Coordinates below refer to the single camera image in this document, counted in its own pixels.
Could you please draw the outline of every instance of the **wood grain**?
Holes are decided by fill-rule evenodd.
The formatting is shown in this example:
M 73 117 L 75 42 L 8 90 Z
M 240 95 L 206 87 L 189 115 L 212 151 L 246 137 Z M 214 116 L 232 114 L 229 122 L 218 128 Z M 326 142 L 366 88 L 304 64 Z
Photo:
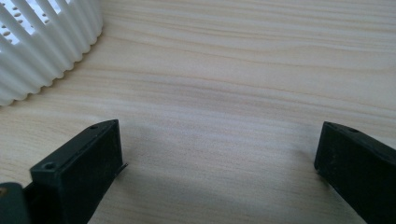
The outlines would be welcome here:
M 395 1 L 102 8 L 73 71 L 0 108 L 0 182 L 119 119 L 130 166 L 91 223 L 364 223 L 313 161 L 324 120 L 396 147 Z

